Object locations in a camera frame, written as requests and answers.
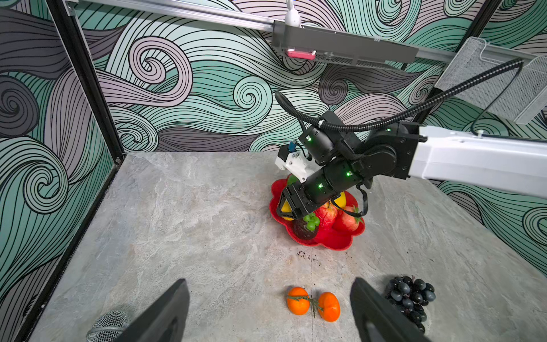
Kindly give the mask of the orange fake tomato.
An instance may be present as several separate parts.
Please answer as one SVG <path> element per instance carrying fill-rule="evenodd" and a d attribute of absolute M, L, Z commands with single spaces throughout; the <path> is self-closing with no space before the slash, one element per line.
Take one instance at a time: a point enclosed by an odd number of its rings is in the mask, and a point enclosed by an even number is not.
<path fill-rule="evenodd" d="M 286 303 L 289 311 L 297 316 L 307 314 L 311 306 L 308 292 L 301 287 L 294 287 L 289 291 Z"/>
<path fill-rule="evenodd" d="M 340 303 L 338 298 L 331 292 L 324 292 L 317 300 L 320 317 L 327 322 L 335 322 L 340 317 Z"/>

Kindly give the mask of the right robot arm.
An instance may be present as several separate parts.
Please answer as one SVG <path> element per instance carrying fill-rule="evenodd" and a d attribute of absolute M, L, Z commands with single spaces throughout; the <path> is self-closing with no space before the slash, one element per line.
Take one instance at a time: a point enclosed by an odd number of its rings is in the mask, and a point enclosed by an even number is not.
<path fill-rule="evenodd" d="M 373 178 L 384 175 L 406 179 L 443 179 L 494 188 L 538 198 L 546 196 L 546 144 L 479 132 L 458 132 L 409 121 L 431 108 L 502 74 L 520 77 L 524 66 L 515 58 L 490 68 L 441 92 L 430 100 L 381 121 L 361 125 L 330 123 L 296 110 L 282 93 L 279 105 L 302 126 L 301 142 L 318 165 L 308 170 L 306 160 L 284 145 L 277 165 L 296 175 L 280 197 L 279 216 L 302 219 L 342 192 L 357 188 L 366 193 Z"/>

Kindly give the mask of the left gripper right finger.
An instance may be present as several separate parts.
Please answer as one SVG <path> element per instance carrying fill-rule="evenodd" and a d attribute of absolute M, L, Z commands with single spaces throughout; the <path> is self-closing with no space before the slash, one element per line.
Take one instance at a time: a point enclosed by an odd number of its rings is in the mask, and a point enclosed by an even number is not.
<path fill-rule="evenodd" d="M 353 282 L 350 304 L 361 341 L 430 340 L 363 278 Z"/>

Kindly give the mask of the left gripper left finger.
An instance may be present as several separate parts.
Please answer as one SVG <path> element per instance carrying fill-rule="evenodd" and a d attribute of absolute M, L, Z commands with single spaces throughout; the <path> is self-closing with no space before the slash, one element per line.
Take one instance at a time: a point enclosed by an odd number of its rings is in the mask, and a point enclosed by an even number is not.
<path fill-rule="evenodd" d="M 189 312 L 190 295 L 185 279 L 178 279 L 115 341 L 181 342 Z"/>

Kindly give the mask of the green fake lime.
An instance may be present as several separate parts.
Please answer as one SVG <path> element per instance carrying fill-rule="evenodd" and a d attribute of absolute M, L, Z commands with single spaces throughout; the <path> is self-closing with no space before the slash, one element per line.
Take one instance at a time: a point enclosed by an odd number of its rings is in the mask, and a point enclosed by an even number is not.
<path fill-rule="evenodd" d="M 299 183 L 299 179 L 295 175 L 289 175 L 286 180 L 286 185 L 292 185 L 294 183 Z"/>

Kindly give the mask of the large yellow fake lemon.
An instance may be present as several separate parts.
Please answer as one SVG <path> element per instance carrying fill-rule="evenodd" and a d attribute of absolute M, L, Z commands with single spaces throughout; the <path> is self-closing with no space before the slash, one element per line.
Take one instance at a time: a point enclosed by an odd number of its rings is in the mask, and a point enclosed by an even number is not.
<path fill-rule="evenodd" d="M 333 199 L 331 203 L 338 209 L 345 209 L 347 205 L 346 193 L 340 193 L 340 195 L 336 199 Z"/>

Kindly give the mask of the black fake grape bunch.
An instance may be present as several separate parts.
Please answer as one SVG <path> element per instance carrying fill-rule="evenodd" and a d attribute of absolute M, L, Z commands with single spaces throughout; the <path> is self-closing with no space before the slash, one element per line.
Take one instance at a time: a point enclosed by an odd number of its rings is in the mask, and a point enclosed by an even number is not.
<path fill-rule="evenodd" d="M 437 298 L 431 283 L 415 276 L 395 276 L 385 286 L 383 296 L 422 333 L 426 333 L 429 318 L 425 308 Z"/>

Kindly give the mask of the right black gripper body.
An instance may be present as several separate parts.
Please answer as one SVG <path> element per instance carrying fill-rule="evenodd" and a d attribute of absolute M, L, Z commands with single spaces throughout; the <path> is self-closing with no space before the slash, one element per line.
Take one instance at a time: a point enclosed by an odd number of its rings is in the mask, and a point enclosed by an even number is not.
<path fill-rule="evenodd" d="M 282 190 L 279 203 L 276 208 L 276 213 L 279 216 L 281 214 L 281 207 L 285 200 L 289 202 L 289 205 L 292 208 L 293 220 L 302 219 L 306 215 L 315 212 L 318 208 L 325 204 L 324 201 L 316 202 L 314 199 L 309 198 L 306 194 L 304 186 L 300 183 L 294 183 L 286 186 Z"/>

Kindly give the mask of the red wrinkled fake pepper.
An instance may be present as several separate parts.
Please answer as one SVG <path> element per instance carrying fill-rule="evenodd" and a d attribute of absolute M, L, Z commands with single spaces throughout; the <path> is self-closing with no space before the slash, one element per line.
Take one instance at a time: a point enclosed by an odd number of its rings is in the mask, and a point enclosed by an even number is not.
<path fill-rule="evenodd" d="M 319 229 L 331 228 L 338 216 L 338 210 L 331 202 L 326 202 L 326 204 L 322 205 L 314 213 L 319 218 Z"/>

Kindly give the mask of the small yellow fake lemon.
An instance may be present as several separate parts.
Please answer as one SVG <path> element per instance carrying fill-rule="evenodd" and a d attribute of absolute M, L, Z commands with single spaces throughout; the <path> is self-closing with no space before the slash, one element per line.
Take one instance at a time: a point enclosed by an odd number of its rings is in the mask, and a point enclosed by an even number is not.
<path fill-rule="evenodd" d="M 285 200 L 281 207 L 280 217 L 286 221 L 293 221 L 292 214 L 293 214 L 292 208 L 289 205 L 289 202 Z"/>

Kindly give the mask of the red flower-shaped fruit bowl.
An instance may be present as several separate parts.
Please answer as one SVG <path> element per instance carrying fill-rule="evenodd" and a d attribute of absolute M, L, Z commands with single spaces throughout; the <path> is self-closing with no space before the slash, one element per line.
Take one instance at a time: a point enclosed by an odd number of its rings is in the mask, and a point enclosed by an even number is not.
<path fill-rule="evenodd" d="M 276 208 L 281 198 L 281 192 L 286 187 L 287 181 L 288 178 L 279 179 L 272 184 L 271 192 L 273 198 L 269 204 L 269 210 L 272 214 L 272 217 L 279 224 L 284 226 L 287 234 L 295 242 L 304 246 L 322 246 L 335 251 L 344 251 L 352 245 L 354 237 L 363 234 L 366 229 L 366 224 L 363 221 L 358 224 L 356 229 L 350 231 L 347 229 L 342 229 L 342 226 L 338 224 L 338 218 L 336 218 L 334 227 L 328 227 L 325 229 L 320 228 L 319 232 L 312 239 L 301 239 L 300 237 L 298 237 L 297 234 L 294 232 L 293 222 L 283 219 L 276 213 Z"/>

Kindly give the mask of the red fake strawberry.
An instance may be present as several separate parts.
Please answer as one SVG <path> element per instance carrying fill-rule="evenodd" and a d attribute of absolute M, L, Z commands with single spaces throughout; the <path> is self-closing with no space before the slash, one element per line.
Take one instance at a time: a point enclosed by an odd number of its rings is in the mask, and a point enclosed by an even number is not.
<path fill-rule="evenodd" d="M 333 223 L 333 229 L 344 232 L 344 233 L 353 233 L 359 228 L 359 225 L 362 223 L 361 217 L 354 217 L 344 212 L 343 210 L 338 210 L 338 215 Z"/>

